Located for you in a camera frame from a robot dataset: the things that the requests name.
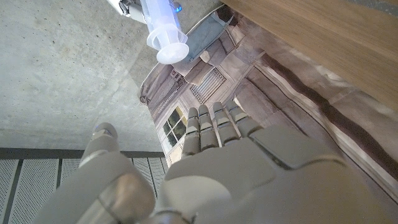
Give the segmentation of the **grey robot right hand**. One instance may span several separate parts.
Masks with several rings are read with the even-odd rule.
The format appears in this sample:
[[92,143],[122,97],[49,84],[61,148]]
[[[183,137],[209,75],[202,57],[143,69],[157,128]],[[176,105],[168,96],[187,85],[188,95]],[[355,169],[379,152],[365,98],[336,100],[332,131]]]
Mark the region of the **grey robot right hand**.
[[146,23],[140,0],[107,0],[118,14],[143,24]]

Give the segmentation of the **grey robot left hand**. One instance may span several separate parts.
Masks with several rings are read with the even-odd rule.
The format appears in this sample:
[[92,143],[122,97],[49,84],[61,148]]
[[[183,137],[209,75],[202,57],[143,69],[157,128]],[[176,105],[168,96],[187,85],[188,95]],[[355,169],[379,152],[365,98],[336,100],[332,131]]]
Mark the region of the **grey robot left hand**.
[[262,127],[235,102],[191,108],[181,159],[158,190],[99,124],[77,171],[36,223],[391,223],[339,154],[291,129]]

